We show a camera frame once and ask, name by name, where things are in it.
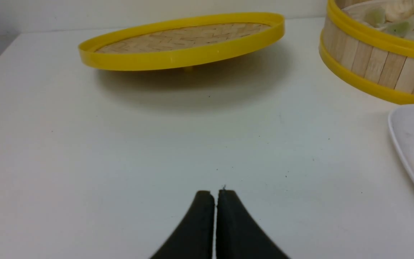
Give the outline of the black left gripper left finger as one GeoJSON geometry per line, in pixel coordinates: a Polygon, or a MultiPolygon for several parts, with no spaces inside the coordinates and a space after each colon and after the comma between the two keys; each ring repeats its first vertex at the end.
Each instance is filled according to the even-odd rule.
{"type": "Polygon", "coordinates": [[[215,201],[209,191],[198,191],[189,210],[153,259],[211,259],[215,201]]]}

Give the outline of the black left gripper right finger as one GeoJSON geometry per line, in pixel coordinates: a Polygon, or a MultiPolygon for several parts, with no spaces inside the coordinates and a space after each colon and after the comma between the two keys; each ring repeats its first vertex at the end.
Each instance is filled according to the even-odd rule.
{"type": "Polygon", "coordinates": [[[216,257],[218,259],[288,259],[254,221],[233,190],[219,190],[216,257]]]}

